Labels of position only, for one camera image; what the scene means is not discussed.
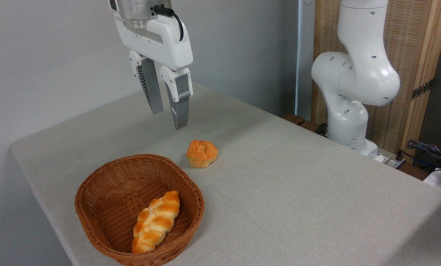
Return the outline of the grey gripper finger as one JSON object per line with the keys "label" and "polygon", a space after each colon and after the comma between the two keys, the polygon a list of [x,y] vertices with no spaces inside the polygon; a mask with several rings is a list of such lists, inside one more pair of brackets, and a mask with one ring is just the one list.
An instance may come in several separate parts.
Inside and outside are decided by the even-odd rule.
{"label": "grey gripper finger", "polygon": [[154,61],[135,51],[129,52],[129,58],[133,74],[139,79],[152,113],[162,112],[163,103]]}
{"label": "grey gripper finger", "polygon": [[189,118],[189,98],[193,95],[190,70],[173,71],[161,66],[160,75],[166,85],[175,128],[179,130],[187,125]]}

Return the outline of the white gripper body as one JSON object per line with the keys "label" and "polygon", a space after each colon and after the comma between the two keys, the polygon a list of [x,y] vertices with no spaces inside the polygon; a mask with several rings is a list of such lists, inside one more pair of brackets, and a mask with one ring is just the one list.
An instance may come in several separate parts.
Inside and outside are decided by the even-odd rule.
{"label": "white gripper body", "polygon": [[123,44],[131,51],[174,71],[186,68],[193,62],[187,30],[183,29],[181,41],[179,24],[175,18],[158,16],[148,20],[146,28],[140,29],[124,21],[118,13],[114,13],[114,18]]}

